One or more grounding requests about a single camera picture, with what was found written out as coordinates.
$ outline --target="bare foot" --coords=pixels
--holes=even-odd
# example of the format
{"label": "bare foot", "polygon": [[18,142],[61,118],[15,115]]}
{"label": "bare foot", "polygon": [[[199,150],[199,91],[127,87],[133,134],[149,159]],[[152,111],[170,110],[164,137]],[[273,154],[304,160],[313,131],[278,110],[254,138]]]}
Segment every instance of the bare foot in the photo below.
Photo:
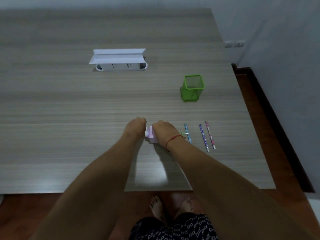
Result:
{"label": "bare foot", "polygon": [[162,221],[165,225],[168,225],[163,212],[162,202],[158,196],[152,197],[150,208],[155,218]]}
{"label": "bare foot", "polygon": [[193,212],[193,201],[190,199],[190,197],[186,198],[184,202],[182,202],[180,209],[178,210],[174,219],[176,219],[180,214],[186,212]]}

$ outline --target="green mesh pen holder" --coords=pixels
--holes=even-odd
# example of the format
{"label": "green mesh pen holder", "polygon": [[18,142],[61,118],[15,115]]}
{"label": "green mesh pen holder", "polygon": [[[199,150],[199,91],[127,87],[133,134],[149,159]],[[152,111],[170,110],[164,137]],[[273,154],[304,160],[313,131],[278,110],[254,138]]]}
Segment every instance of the green mesh pen holder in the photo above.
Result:
{"label": "green mesh pen holder", "polygon": [[198,101],[204,88],[205,84],[201,75],[185,76],[183,85],[180,88],[181,99],[184,102]]}

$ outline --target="electrical socket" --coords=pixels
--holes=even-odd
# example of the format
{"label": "electrical socket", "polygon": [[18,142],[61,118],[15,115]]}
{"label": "electrical socket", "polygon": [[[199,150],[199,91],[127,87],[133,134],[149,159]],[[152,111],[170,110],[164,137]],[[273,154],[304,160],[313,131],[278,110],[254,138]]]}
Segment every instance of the electrical socket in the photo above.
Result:
{"label": "electrical socket", "polygon": [[231,48],[231,47],[233,47],[233,43],[234,43],[234,41],[232,41],[232,40],[227,40],[227,41],[225,41],[225,42],[224,42],[224,48]]}
{"label": "electrical socket", "polygon": [[237,40],[234,44],[235,48],[244,47],[246,43],[246,40]]}

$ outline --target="red string bracelet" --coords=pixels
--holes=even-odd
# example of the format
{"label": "red string bracelet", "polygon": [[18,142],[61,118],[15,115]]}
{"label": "red string bracelet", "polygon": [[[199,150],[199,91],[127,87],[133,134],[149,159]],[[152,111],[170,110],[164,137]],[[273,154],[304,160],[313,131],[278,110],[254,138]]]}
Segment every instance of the red string bracelet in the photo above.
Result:
{"label": "red string bracelet", "polygon": [[168,141],[167,141],[167,143],[165,144],[165,149],[168,151],[168,152],[170,152],[168,149],[167,149],[167,145],[168,145],[168,143],[169,143],[169,141],[171,141],[171,140],[173,140],[173,139],[175,139],[175,138],[177,138],[178,136],[182,136],[182,135],[176,135],[176,136],[173,136],[171,139],[169,139]]}

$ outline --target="dark printed fabric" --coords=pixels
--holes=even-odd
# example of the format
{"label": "dark printed fabric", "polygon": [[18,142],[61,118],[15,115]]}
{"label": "dark printed fabric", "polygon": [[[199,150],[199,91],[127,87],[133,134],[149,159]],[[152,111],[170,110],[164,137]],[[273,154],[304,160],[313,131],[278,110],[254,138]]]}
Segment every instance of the dark printed fabric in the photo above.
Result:
{"label": "dark printed fabric", "polygon": [[203,214],[181,214],[170,227],[154,217],[144,218],[132,228],[129,240],[216,240],[214,228]]}

